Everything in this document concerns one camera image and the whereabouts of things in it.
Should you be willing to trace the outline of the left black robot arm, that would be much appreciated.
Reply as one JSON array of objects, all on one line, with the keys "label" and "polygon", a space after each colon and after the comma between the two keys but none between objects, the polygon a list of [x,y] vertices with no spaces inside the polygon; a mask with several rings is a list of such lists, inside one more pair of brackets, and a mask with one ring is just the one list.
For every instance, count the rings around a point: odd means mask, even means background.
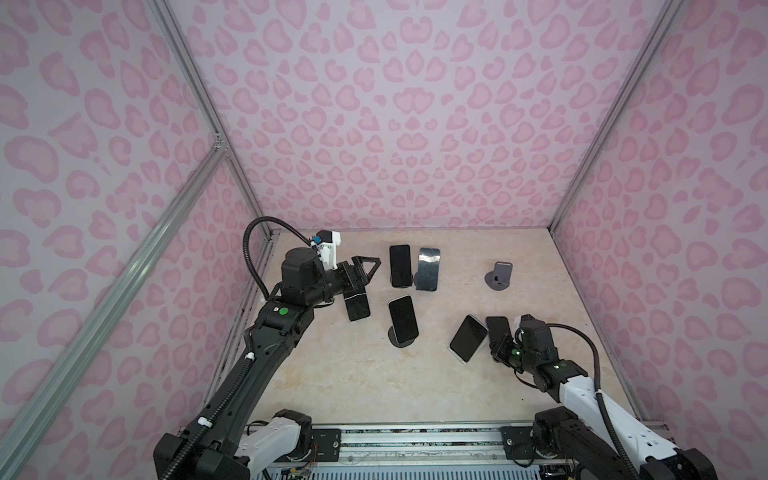
[{"label": "left black robot arm", "polygon": [[179,435],[166,434],[153,459],[161,479],[251,479],[269,462],[239,453],[249,418],[279,366],[298,345],[316,308],[337,295],[363,293],[381,265],[355,256],[326,269],[310,247],[290,250],[281,280],[244,333],[245,350],[212,399]]}]

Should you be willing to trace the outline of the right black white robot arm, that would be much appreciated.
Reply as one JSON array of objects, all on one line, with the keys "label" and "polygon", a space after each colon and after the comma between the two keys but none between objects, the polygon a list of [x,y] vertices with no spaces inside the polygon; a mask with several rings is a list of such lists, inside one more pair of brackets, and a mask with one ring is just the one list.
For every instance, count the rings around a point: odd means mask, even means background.
[{"label": "right black white robot arm", "polygon": [[[565,330],[590,349],[593,373],[560,356],[552,331]],[[716,479],[712,461],[696,448],[683,449],[660,436],[611,399],[602,388],[595,342],[579,329],[522,316],[511,334],[492,343],[492,357],[529,386],[549,395],[556,408],[541,411],[531,427],[533,450],[560,455],[597,479]]]}]

